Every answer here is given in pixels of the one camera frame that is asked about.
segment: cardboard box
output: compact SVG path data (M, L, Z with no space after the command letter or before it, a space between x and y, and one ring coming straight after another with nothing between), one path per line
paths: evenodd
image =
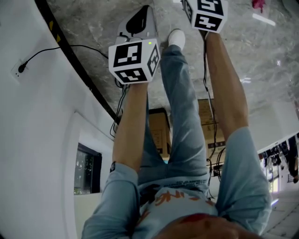
M204 133L205 141L206 141L206 158L208 159L213 150L214 150L214 122L212 113L210 110L210 104L208 99L200 99L198 101L199 104L199 116L201 120L201 127ZM225 148L225 140L223 136L223 132L220 129L219 121L217 119L217 113L215 112L215 120L217 125L217 134L216 134L216 147L215 152L211 158L212 164L217 163L217 157L220 153L220 151ZM225 150L223 151L221 158L220 158L220 164L222 164L225 160Z
M171 152L170 125L165 109L149 111L149 128L163 160L168 161Z

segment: white sneaker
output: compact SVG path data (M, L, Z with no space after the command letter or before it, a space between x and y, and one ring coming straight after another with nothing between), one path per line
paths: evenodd
M180 29L173 30L168 37L169 46L177 45L182 50L184 49L185 42L186 42L185 33Z

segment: gray marble surface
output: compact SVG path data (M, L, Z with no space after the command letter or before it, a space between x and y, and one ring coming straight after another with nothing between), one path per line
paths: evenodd
M184 54L196 93L198 99L207 97L202 82L203 41L199 32L191 29L180 4L172 0L47 1L69 44L84 44L105 53L114 44L122 19L132 10L150 4L162 42L175 28L185 31ZM276 26L252 18L253 13L273 20ZM229 0L228 21L221 36L240 79L245 79L250 114L273 101L299 99L299 17L292 16L281 0L266 0L262 14L252 8L251 0ZM85 48L75 48L74 52L107 102L116 109L121 91L114 84L106 59ZM149 106L169 111L160 69L149 85Z

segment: jeans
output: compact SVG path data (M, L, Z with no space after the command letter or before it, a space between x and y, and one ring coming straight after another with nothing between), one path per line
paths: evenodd
M188 63L180 47L171 45L161 60L164 88L173 119L172 149L168 164L158 153L148 121L139 171L139 185L177 176L207 175L205 138L200 124L199 106Z

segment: white cube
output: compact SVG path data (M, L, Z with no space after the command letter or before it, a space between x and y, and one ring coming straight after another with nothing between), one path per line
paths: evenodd
M160 59L157 39L109 47L109 71L122 84L152 81Z
M194 29L220 33L228 19L225 0L184 0L183 7Z

